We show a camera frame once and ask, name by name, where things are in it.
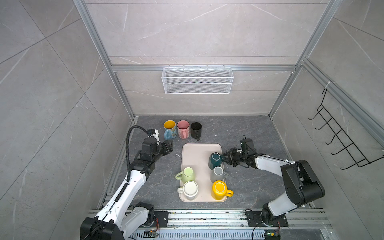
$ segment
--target black mug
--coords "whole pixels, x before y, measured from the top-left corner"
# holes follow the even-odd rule
[[[191,134],[191,137],[195,138],[196,140],[200,140],[201,124],[198,122],[192,123],[190,127],[190,134]]]

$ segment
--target wire basket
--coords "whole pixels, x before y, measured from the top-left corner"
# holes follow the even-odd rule
[[[229,93],[230,67],[168,67],[161,75],[166,94]]]

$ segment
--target gray mug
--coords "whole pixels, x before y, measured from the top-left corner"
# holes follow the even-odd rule
[[[211,171],[210,175],[211,182],[216,182],[217,180],[224,180],[224,170],[221,167],[215,167]]]

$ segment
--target white mug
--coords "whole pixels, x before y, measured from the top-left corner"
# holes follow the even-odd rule
[[[184,184],[183,187],[179,187],[177,189],[177,192],[183,193],[186,198],[188,198],[189,200],[193,200],[199,192],[199,186],[194,181],[188,181]]]

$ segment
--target mug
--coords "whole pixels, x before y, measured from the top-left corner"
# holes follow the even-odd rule
[[[209,169],[212,170],[215,167],[220,167],[222,161],[223,161],[223,158],[221,157],[221,155],[218,152],[212,153],[211,156],[209,157],[209,161],[208,161]]]
[[[196,140],[200,140],[201,137],[201,124],[199,122],[194,122],[191,124],[191,137]]]
[[[219,180],[213,183],[211,195],[214,199],[221,200],[224,196],[232,197],[233,191],[228,190],[225,182]]]
[[[189,138],[189,122],[181,120],[177,123],[177,131],[181,139]]]
[[[166,132],[164,133],[164,139],[172,139],[177,136],[176,132],[176,123],[175,121],[168,120],[164,123],[164,128],[166,129]]]
[[[177,189],[177,192],[183,193],[186,198],[188,198],[189,200],[193,200],[199,192],[199,186],[194,181],[188,181],[184,184],[183,187],[179,187]]]
[[[223,181],[224,180],[224,170],[221,167],[215,167],[211,171],[211,175],[209,176],[211,179],[211,182],[216,182],[217,180]]]
[[[186,167],[182,172],[176,174],[175,178],[182,182],[194,181],[195,180],[195,172],[191,167]]]

